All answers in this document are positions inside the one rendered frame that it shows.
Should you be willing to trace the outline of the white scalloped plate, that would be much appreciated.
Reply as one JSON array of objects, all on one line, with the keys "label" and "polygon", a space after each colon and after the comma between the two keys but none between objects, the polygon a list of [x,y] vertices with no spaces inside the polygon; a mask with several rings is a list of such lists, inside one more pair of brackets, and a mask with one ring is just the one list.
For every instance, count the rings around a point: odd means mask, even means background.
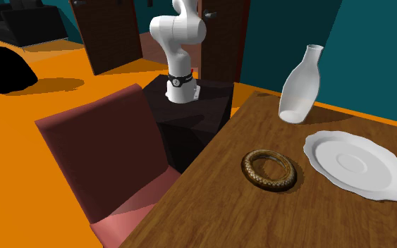
[{"label": "white scalloped plate", "polygon": [[335,186],[366,199],[397,202],[397,156],[372,140],[322,130],[306,137],[303,151]]}]

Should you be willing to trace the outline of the dark red chair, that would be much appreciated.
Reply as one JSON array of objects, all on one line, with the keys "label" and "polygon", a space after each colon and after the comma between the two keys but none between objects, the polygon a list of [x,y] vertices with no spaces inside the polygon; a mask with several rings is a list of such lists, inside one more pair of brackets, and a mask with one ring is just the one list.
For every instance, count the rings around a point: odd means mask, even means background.
[{"label": "dark red chair", "polygon": [[137,84],[35,124],[103,248],[118,248],[180,176]]}]

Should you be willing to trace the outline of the black sofa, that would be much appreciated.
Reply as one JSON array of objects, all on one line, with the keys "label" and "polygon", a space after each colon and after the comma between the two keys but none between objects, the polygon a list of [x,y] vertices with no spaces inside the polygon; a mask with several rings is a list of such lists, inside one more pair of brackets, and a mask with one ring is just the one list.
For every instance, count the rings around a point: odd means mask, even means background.
[{"label": "black sofa", "polygon": [[68,39],[59,9],[42,0],[9,0],[0,4],[0,41],[16,47]]}]

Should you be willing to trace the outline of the black beanbag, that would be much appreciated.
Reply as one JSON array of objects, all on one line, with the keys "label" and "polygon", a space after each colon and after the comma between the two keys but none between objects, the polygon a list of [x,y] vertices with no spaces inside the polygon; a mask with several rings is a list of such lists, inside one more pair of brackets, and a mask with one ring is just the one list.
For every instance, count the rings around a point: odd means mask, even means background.
[{"label": "black beanbag", "polygon": [[20,55],[0,46],[0,94],[24,90],[37,81],[37,76]]}]

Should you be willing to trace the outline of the white vase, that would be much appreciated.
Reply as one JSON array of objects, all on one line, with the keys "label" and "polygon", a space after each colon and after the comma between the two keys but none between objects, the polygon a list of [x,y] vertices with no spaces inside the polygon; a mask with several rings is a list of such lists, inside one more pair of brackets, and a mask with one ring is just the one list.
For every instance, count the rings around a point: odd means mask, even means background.
[{"label": "white vase", "polygon": [[303,122],[319,93],[319,58],[324,47],[307,45],[302,61],[285,81],[279,102],[279,118],[287,123]]}]

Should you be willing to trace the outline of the dark brown open door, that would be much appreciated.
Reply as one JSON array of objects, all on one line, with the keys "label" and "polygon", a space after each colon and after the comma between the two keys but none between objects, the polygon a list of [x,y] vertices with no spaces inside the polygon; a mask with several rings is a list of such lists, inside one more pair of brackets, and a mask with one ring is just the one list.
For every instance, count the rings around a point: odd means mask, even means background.
[{"label": "dark brown open door", "polygon": [[142,58],[133,0],[68,0],[94,75]]}]

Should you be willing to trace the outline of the black robot stand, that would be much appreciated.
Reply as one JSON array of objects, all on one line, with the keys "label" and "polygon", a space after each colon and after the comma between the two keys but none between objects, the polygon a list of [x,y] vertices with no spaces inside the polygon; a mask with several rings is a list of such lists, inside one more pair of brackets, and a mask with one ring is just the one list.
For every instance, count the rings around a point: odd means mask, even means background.
[{"label": "black robot stand", "polygon": [[143,92],[161,133],[169,165],[183,173],[231,117],[234,84],[198,80],[199,99],[175,104],[165,96],[167,80],[167,75],[158,75]]}]

